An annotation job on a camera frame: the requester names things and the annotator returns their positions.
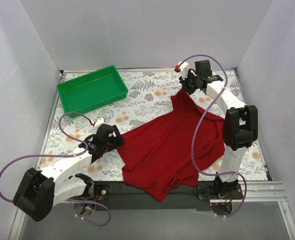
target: red polo shirt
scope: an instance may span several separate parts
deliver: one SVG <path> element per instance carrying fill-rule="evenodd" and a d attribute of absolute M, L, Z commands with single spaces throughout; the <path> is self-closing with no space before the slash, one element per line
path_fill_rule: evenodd
<path fill-rule="evenodd" d="M 193 133 L 204 109 L 180 90 L 171 96 L 173 111 L 123 134 L 117 148 L 125 162 L 124 182 L 162 201 L 180 184 L 194 187 L 199 173 L 191 160 Z M 194 156 L 204 170 L 224 154 L 223 118 L 207 113 L 196 136 Z"/>

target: white wall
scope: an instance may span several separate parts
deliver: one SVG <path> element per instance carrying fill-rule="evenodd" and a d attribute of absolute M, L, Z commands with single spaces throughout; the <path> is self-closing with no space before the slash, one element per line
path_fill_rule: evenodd
<path fill-rule="evenodd" d="M 60 70 L 174 68 L 206 53 L 230 69 L 272 0 L 21 0 Z"/>
<path fill-rule="evenodd" d="M 295 1 L 274 0 L 239 66 L 248 104 L 259 110 L 259 141 L 281 180 L 295 221 Z"/>
<path fill-rule="evenodd" d="M 0 0 L 0 170 L 26 154 L 39 153 L 59 72 L 19 0 Z M 5 172 L 1 189 L 12 198 L 26 159 Z M 0 240 L 9 237 L 16 207 L 0 198 Z"/>

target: black base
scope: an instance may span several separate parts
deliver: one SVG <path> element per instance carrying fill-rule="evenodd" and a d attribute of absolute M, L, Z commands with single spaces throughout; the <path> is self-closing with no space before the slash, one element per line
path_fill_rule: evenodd
<path fill-rule="evenodd" d="M 211 204 L 212 211 L 217 215 L 229 215 L 233 211 L 232 203 L 220 204 L 220 203 L 212 203 Z"/>
<path fill-rule="evenodd" d="M 109 187 L 107 199 L 100 195 L 102 190 Z M 209 200 L 198 198 L 197 188 L 180 185 L 173 188 L 166 198 L 159 202 L 144 190 L 127 185 L 122 181 L 97 181 L 94 190 L 98 192 L 98 202 L 107 206 L 110 210 L 160 210 L 160 209 L 195 209 L 197 211 L 211 211 Z M 97 207 L 96 211 L 105 211 Z"/>
<path fill-rule="evenodd" d="M 216 192 L 213 181 L 199 181 L 196 186 L 196 190 L 198 198 L 200 200 L 215 200 L 226 198 L 226 196 L 221 196 L 218 192 Z M 233 199 L 243 199 L 243 193 L 240 184 L 237 184 L 236 190 L 232 191 L 231 193 L 233 194 Z"/>

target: floral tablecloth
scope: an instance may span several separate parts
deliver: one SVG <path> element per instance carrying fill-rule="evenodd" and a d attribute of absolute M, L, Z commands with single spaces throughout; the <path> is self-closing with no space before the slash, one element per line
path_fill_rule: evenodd
<path fill-rule="evenodd" d="M 67 73 L 65 81 L 79 77 L 86 73 Z M 179 75 L 167 71 L 120 71 L 120 75 L 128 88 L 127 97 L 109 105 L 88 112 L 86 115 L 94 121 L 104 118 L 109 125 L 117 125 L 121 134 L 141 126 L 158 116 L 173 110 L 170 96 L 175 95 L 180 89 Z M 227 71 L 228 85 L 231 92 L 243 100 L 238 80 L 234 71 Z M 197 90 L 191 95 L 197 105 L 206 108 L 212 99 L 202 91 Z M 224 117 L 221 109 L 215 104 L 210 112 Z M 54 117 L 48 134 L 45 154 L 69 154 L 78 143 L 63 135 L 58 128 L 58 120 L 64 113 L 61 100 L 58 100 Z M 62 124 L 64 130 L 77 139 L 84 139 L 93 133 L 93 127 L 82 117 L 65 117 Z M 37 167 L 43 168 L 59 160 L 59 158 L 44 157 Z M 218 159 L 207 173 L 215 173 L 221 166 L 222 158 Z M 79 172 L 90 176 L 95 181 L 123 181 L 122 167 L 124 162 L 116 150 L 105 153 L 92 165 L 81 169 Z M 267 180 L 264 164 L 261 159 L 259 146 L 256 142 L 244 155 L 240 172 L 247 180 Z M 213 180 L 213 177 L 199 176 L 199 180 Z"/>

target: green tray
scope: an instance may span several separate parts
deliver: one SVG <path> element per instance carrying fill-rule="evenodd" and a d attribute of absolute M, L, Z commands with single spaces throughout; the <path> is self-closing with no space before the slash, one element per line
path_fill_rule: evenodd
<path fill-rule="evenodd" d="M 115 66 L 108 66 L 57 85 L 64 112 L 88 113 L 124 99 L 128 88 Z"/>

